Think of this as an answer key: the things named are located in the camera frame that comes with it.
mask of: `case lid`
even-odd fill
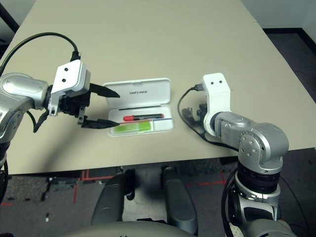
[[[120,98],[106,98],[110,108],[139,108],[167,104],[170,101],[170,79],[126,80],[103,84]]]

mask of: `wall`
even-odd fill
[[[0,0],[0,3],[10,13],[13,19],[21,25],[35,1],[36,0]],[[10,43],[13,36],[13,31],[0,18],[0,39],[6,41],[6,43],[0,42],[0,44]]]
[[[316,1],[314,1],[306,13],[302,28],[316,42]]]
[[[241,0],[262,28],[302,27],[314,0]]]

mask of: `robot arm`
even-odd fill
[[[6,150],[23,115],[29,109],[45,109],[34,132],[48,116],[57,116],[58,112],[75,116],[81,127],[100,129],[117,126],[116,122],[88,120],[84,115],[92,92],[105,97],[119,97],[106,87],[90,83],[90,72],[79,59],[58,67],[53,86],[21,73],[0,77],[0,167],[5,162]]]
[[[277,222],[278,179],[289,148],[285,133],[273,124],[232,113],[230,88],[223,74],[205,75],[202,84],[207,96],[207,112],[199,113],[205,115],[201,118],[204,129],[238,149],[238,169],[228,190],[230,223],[247,237],[295,236]]]

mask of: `white case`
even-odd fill
[[[126,124],[139,123],[139,121],[125,122],[124,116],[163,114],[163,119],[149,119],[150,130],[115,132],[116,127],[108,129],[113,137],[131,136],[150,133],[168,132],[173,129],[173,119],[170,102],[170,79],[141,79],[103,84],[117,92],[120,98],[106,98],[109,111],[109,120]]]

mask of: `black cable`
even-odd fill
[[[30,116],[32,123],[33,123],[33,130],[35,129],[36,126],[36,120],[34,118],[34,116],[32,115],[32,113],[30,111],[26,111],[26,113]]]
[[[309,227],[309,225],[308,225],[306,216],[305,216],[305,214],[304,214],[304,211],[303,211],[303,209],[302,209],[302,206],[301,206],[300,202],[298,201],[297,197],[295,196],[295,194],[294,194],[294,192],[293,192],[291,186],[288,184],[288,182],[287,182],[283,177],[280,176],[280,178],[283,180],[283,182],[287,185],[288,189],[289,189],[289,190],[291,191],[291,193],[293,194],[293,197],[294,197],[294,199],[296,200],[296,202],[297,202],[297,204],[298,204],[298,206],[299,206],[299,208],[300,208],[300,210],[301,210],[301,212],[302,212],[302,215],[303,215],[303,218],[304,218],[304,221],[305,221],[305,225],[306,225],[306,227],[307,227],[308,235],[311,237],[311,236],[312,236],[312,235],[311,235],[311,230],[310,230],[310,227]]]
[[[25,45],[26,43],[36,39],[36,38],[39,38],[39,37],[43,37],[43,36],[58,36],[58,37],[61,37],[65,40],[67,40],[74,48],[74,51],[73,51],[73,54],[72,54],[72,58],[71,58],[71,61],[73,60],[76,60],[76,59],[80,59],[80,56],[79,56],[79,52],[78,52],[78,48],[76,46],[76,44],[70,39],[68,38],[67,36],[65,35],[62,35],[60,33],[55,33],[55,32],[44,32],[44,33],[39,33],[37,35],[33,35],[33,36],[30,36],[28,37],[27,39],[23,40],[22,42],[20,42],[17,46],[15,46],[10,52],[9,54],[6,56],[6,58],[4,59],[2,65],[0,66],[0,77],[6,67],[6,65],[8,64],[10,58],[14,55],[14,53],[19,49],[21,48],[23,45]]]
[[[195,87],[191,87],[190,89],[188,89],[180,98],[179,102],[178,102],[178,106],[177,106],[177,110],[178,110],[178,114],[180,116],[180,118],[182,119],[182,121],[190,128],[192,129],[200,138],[202,138],[205,142],[208,142],[212,145],[215,145],[215,146],[220,146],[220,147],[226,147],[226,148],[229,148],[229,149],[232,149],[234,151],[237,151],[238,152],[238,149],[234,148],[234,147],[231,147],[229,145],[226,145],[224,143],[221,143],[221,142],[212,142],[212,141],[209,141],[206,137],[205,137],[205,133],[206,132],[203,132],[203,133],[199,133],[197,130],[195,130],[182,116],[181,112],[180,112],[180,104],[183,100],[183,98],[191,91],[191,90],[197,90],[196,89],[196,86]]]
[[[5,160],[3,165],[4,165],[4,183],[3,183],[2,193],[1,193],[1,197],[0,197],[0,204],[2,203],[2,201],[4,199],[4,195],[5,195],[6,188],[8,186],[8,181],[9,181],[8,162]]]
[[[227,220],[227,216],[226,216],[226,199],[227,199],[229,190],[232,188],[234,184],[234,182],[230,182],[230,180],[234,178],[236,172],[237,172],[237,168],[229,175],[228,179],[226,180],[223,194],[222,194],[221,213],[222,213],[222,220],[223,220],[223,226],[224,226],[226,237],[234,237],[231,227],[229,225],[229,221]]]

